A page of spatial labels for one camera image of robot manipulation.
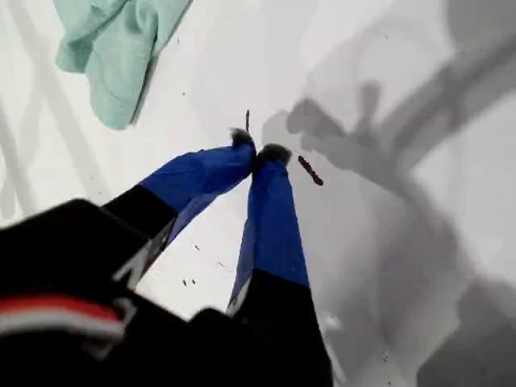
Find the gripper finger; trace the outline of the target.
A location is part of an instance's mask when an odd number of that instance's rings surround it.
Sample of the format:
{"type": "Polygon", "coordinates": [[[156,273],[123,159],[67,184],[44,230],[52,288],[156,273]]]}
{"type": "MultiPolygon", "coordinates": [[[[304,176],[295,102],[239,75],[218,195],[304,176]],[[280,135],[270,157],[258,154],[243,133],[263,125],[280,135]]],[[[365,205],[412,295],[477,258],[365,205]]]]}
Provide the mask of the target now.
{"type": "Polygon", "coordinates": [[[170,160],[103,208],[146,235],[147,255],[131,259],[114,275],[135,287],[157,257],[218,196],[247,178],[256,146],[244,129],[231,131],[231,145],[187,152],[170,160]]]}
{"type": "Polygon", "coordinates": [[[331,386],[287,166],[291,152],[257,155],[229,312],[251,335],[264,385],[331,386]]]}

